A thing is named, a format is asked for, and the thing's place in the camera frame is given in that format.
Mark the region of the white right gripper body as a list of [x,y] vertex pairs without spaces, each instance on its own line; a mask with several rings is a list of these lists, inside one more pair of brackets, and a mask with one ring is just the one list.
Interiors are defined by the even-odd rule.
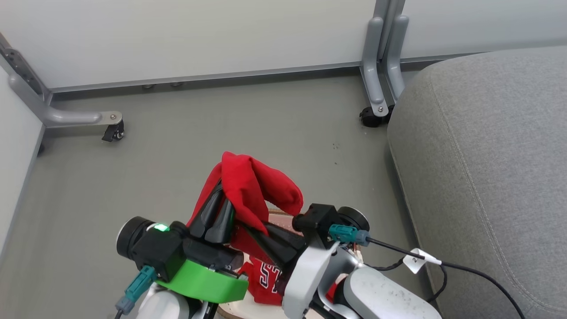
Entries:
[[349,275],[360,267],[360,254],[335,242],[325,249],[318,244],[309,245],[298,258],[286,285],[282,309],[289,319],[301,319],[314,298],[320,299],[322,308],[345,319],[358,319],[355,311],[344,305],[334,305],[326,294],[342,275]]

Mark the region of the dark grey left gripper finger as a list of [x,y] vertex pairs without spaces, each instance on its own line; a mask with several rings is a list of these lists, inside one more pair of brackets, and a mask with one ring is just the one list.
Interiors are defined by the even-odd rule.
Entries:
[[204,238],[207,231],[213,226],[224,202],[224,191],[219,180],[211,193],[207,196],[205,203],[197,212],[196,217],[190,223],[190,235],[196,238]]
[[206,231],[205,241],[211,244],[228,244],[231,239],[235,217],[235,208],[228,198],[224,198],[217,218]]

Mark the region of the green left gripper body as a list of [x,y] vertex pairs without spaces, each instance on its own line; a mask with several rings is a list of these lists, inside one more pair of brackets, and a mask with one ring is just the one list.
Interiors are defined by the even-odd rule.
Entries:
[[212,261],[208,266],[187,259],[178,236],[156,235],[156,283],[179,295],[209,303],[243,300],[249,282],[234,272],[244,264],[243,253],[224,246],[206,246],[204,252],[205,258]]

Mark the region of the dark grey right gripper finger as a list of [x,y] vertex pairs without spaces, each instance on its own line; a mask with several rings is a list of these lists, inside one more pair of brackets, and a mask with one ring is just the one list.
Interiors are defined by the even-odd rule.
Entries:
[[241,250],[281,270],[289,267],[298,256],[298,233],[276,224],[264,224],[264,227],[267,233],[242,224]]
[[306,241],[302,235],[272,223],[266,223],[266,228],[268,231],[267,253],[300,254],[306,248]]

